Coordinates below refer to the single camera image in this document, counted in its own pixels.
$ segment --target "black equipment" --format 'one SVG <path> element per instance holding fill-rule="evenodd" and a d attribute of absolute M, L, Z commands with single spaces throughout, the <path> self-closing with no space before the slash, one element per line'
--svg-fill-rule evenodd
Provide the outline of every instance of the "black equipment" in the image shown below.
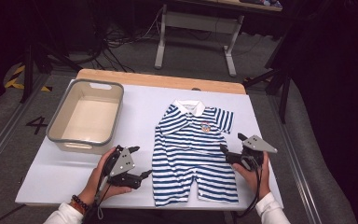
<path fill-rule="evenodd" d="M 128 174 L 128 171 L 135 167 L 131 153 L 137 151 L 138 149 L 139 147 L 117 146 L 116 150 L 109 155 L 103 165 L 100 181 L 98 183 L 97 191 L 95 192 L 94 203 L 84 216 L 83 223 L 90 223 L 92 221 L 92 217 L 97 210 L 100 209 L 100 204 L 103 201 L 105 193 L 111 186 L 138 189 L 141 187 L 142 180 L 148 178 L 152 173 L 152 171 L 149 170 L 141 173 L 141 175 Z M 109 187 L 105 192 L 103 192 L 106 184 L 108 184 Z"/>
<path fill-rule="evenodd" d="M 230 164 L 238 163 L 249 171 L 255 171 L 263 164 L 263 151 L 277 153 L 278 150 L 270 146 L 266 141 L 253 135 L 247 138 L 242 133 L 238 133 L 238 138 L 242 141 L 242 153 L 229 152 L 228 148 L 220 145 L 220 150 L 226 155 L 226 161 Z"/>

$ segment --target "hand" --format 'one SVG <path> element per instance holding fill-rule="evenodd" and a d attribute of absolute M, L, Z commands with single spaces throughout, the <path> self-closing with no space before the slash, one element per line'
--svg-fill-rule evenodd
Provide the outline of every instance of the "hand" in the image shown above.
<path fill-rule="evenodd" d="M 105 154 L 102 155 L 100 161 L 98 162 L 98 165 L 94 170 L 92 170 L 91 175 L 89 176 L 89 181 L 87 182 L 86 187 L 83 189 L 83 191 L 78 195 L 79 199 L 83 201 L 83 203 L 86 203 L 87 205 L 92 205 L 94 202 L 94 196 L 95 192 L 98 188 L 98 182 L 100 180 L 101 172 L 103 171 L 103 165 L 105 164 L 107 158 L 110 154 L 112 154 L 116 150 L 115 147 L 107 151 Z M 108 189 L 109 185 L 105 185 L 102 196 Z M 131 188 L 128 187 L 115 187 L 111 186 L 109 190 L 106 192 L 106 195 L 104 196 L 104 200 L 118 194 L 128 193 L 131 192 Z"/>
<path fill-rule="evenodd" d="M 264 162 L 262 165 L 263 173 L 261 176 L 260 193 L 258 195 L 258 200 L 263 199 L 264 196 L 266 196 L 268 193 L 271 192 L 271 190 L 269 189 L 269 154 L 267 152 L 263 152 L 263 153 L 264 153 Z M 240 175 L 243 178 L 245 178 L 249 187 L 252 189 L 252 191 L 255 194 L 257 191 L 257 178 L 255 175 L 255 171 L 250 172 L 237 163 L 232 164 L 232 167 L 238 173 L 240 173 Z"/>

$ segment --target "person's left hand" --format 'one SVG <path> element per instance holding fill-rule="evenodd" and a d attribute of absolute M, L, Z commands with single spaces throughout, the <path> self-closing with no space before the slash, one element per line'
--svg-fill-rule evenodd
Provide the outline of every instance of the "person's left hand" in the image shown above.
<path fill-rule="evenodd" d="M 87 182 L 86 187 L 78 195 L 79 199 L 83 201 L 83 203 L 86 203 L 87 205 L 92 205 L 92 203 L 94 202 L 94 196 L 98 188 L 98 182 L 100 180 L 101 172 L 103 171 L 103 165 L 105 164 L 109 155 L 112 154 L 115 150 L 116 148 L 113 147 L 105 154 L 103 154 L 100 161 L 98 162 L 97 167 L 94 168 L 94 170 L 92 170 L 92 173 L 89 176 L 89 181 Z M 108 187 L 109 185 L 105 186 L 105 188 L 102 191 L 103 194 L 106 192 Z M 131 188 L 111 186 L 109 190 L 106 192 L 103 199 L 106 200 L 114 195 L 128 193 L 128 192 L 131 192 Z"/>

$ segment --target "wristband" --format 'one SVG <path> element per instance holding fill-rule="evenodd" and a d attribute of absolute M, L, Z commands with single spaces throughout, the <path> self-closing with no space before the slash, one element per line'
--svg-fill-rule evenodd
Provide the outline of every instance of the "wristband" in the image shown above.
<path fill-rule="evenodd" d="M 71 205 L 82 215 L 86 214 L 87 210 L 89 210 L 90 208 L 86 203 L 83 203 L 76 195 L 72 196 Z"/>

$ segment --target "white tabletop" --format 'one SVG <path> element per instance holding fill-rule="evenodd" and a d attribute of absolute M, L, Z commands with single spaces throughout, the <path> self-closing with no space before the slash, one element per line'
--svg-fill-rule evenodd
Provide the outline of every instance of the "white tabletop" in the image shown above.
<path fill-rule="evenodd" d="M 137 152 L 131 154 L 136 167 L 129 171 L 130 174 L 140 175 L 141 172 L 152 168 L 155 127 L 174 100 L 199 100 L 207 106 L 233 111 L 235 119 L 232 132 L 231 134 L 224 133 L 228 148 L 232 152 L 241 152 L 241 141 L 237 138 L 238 133 L 243 133 L 246 136 L 253 134 L 261 136 L 248 95 L 123 86 L 123 105 L 118 117 L 113 146 L 140 147 Z M 73 194 L 78 194 L 84 188 L 92 169 L 100 158 L 100 155 L 62 151 L 55 143 L 45 138 L 22 183 L 16 203 L 46 205 L 69 202 Z M 271 191 L 282 205 L 275 174 L 271 166 L 269 169 Z M 236 181 L 239 203 L 200 201 L 197 198 L 197 184 L 194 183 L 187 203 L 172 204 L 161 209 L 243 210 L 250 204 L 254 194 L 238 174 L 236 174 Z M 102 207 L 155 208 L 152 176 L 145 179 L 142 186 L 131 193 L 118 195 L 104 201 Z"/>

